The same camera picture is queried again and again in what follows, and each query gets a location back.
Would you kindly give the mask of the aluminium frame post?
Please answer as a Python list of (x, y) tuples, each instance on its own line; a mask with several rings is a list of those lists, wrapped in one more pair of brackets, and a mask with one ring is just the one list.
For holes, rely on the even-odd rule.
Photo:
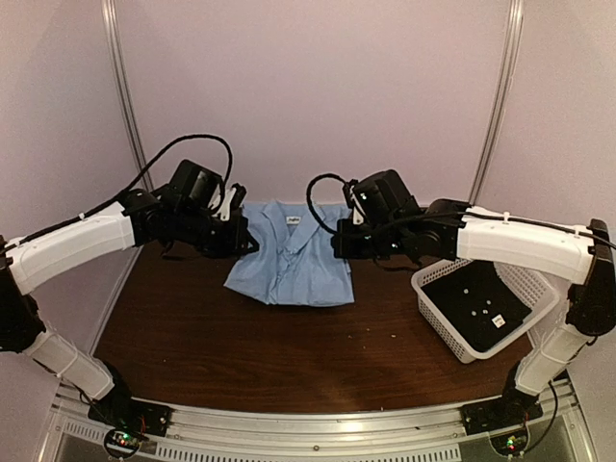
[(114, 0), (102, 0), (100, 4), (122, 120), (136, 168), (138, 171), (142, 171), (147, 161), (142, 147), (141, 134), (124, 62), (116, 2)]
[(497, 86), (479, 161), (475, 170), (474, 181), (469, 194), (469, 201), (473, 204), (477, 203), (480, 198), (499, 141), (506, 102), (511, 92), (522, 41), (525, 4), (524, 0), (511, 0), (509, 2)]

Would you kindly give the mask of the black shirt in basket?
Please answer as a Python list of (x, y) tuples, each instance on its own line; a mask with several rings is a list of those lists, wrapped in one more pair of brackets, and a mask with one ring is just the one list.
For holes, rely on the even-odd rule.
[(423, 292), (470, 347), (481, 353), (522, 326), (531, 313), (488, 262), (473, 261), (424, 285)]

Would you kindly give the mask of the circuit board with leds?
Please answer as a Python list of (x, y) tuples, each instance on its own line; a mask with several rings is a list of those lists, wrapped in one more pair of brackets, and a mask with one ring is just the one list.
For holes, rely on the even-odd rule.
[(520, 429), (490, 437), (490, 444), (494, 452), (500, 456), (517, 456), (528, 445), (528, 432)]
[(144, 437), (121, 429), (112, 428), (104, 436), (103, 448), (114, 458), (135, 455), (141, 448)]

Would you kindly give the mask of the aluminium front rail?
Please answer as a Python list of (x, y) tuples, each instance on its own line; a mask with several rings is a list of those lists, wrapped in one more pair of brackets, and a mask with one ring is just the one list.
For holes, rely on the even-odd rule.
[[(168, 405), (167, 433), (148, 434), (126, 461), (598, 461), (568, 378), (540, 397), (544, 415), (500, 433), (470, 434), (462, 403), (338, 414), (267, 414)], [(61, 385), (35, 461), (123, 461), (105, 451), (110, 428), (88, 418), (78, 392)], [(523, 457), (493, 447), (529, 432)]]

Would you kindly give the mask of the right aluminium frame post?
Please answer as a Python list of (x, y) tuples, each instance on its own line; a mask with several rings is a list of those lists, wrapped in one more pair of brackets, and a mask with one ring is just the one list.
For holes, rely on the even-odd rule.
[(474, 181), (469, 194), (469, 201), (473, 204), (477, 203), (480, 198), (499, 141), (506, 102), (511, 92), (522, 41), (525, 4), (524, 0), (511, 0), (509, 2), (497, 86), (479, 161), (475, 170)]

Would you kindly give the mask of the white plastic basket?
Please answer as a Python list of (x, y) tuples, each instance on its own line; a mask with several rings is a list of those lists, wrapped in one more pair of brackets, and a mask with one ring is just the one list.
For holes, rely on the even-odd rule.
[(441, 260), (411, 285), (420, 313), (463, 364), (495, 356), (561, 300), (542, 273), (486, 261)]

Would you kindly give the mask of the left circuit board with leds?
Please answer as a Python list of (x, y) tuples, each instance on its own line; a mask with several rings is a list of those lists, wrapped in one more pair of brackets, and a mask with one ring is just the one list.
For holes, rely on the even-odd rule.
[(103, 448), (114, 458), (135, 455), (141, 448), (144, 437), (121, 429), (112, 428), (104, 436)]

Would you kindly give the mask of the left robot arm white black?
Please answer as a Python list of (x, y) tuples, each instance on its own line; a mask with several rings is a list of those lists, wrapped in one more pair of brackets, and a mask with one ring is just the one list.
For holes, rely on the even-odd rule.
[(1, 349), (22, 353), (74, 385), (90, 408), (118, 427), (132, 425), (138, 405), (119, 373), (86, 354), (39, 316), (33, 292), (102, 256), (151, 242), (192, 246), (212, 259), (244, 256), (259, 245), (242, 213), (246, 189), (184, 160), (161, 188), (130, 188), (99, 211), (53, 231), (1, 243)]

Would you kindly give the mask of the right circuit board with leds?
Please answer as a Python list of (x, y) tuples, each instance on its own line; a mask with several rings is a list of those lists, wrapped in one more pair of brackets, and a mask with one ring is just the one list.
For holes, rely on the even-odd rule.
[(517, 456), (528, 445), (528, 432), (520, 429), (490, 437), (490, 444), (494, 452), (500, 456)]

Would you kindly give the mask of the light blue long sleeve shirt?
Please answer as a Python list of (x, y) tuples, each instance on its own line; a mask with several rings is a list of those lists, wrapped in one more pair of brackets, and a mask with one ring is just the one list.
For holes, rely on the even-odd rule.
[(305, 204), (244, 205), (260, 249), (240, 258), (224, 287), (269, 305), (334, 307), (354, 301), (350, 265), (334, 256), (327, 233)]

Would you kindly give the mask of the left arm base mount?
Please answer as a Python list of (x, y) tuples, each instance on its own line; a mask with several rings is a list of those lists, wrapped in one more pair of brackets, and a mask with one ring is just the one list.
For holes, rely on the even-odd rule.
[(88, 417), (131, 434), (164, 437), (167, 435), (171, 408), (132, 398), (100, 400), (90, 406)]

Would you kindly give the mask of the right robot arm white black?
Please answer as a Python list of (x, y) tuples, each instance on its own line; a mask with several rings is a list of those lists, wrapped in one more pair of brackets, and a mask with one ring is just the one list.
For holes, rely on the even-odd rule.
[(343, 192), (351, 215), (331, 232), (337, 258), (378, 260), (399, 254), (414, 263), (423, 257), (485, 261), (569, 282), (564, 320), (512, 368), (494, 403), (500, 424), (518, 421), (585, 345), (614, 329), (614, 246), (603, 221), (558, 225), (452, 199), (421, 208), (392, 169), (345, 181)]

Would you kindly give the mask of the left aluminium frame post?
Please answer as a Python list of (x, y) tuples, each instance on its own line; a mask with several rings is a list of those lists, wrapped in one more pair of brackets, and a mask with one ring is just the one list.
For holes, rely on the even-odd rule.
[(102, 0), (100, 4), (122, 120), (136, 168), (138, 171), (142, 171), (147, 161), (142, 147), (141, 134), (124, 62), (116, 2), (114, 0)]

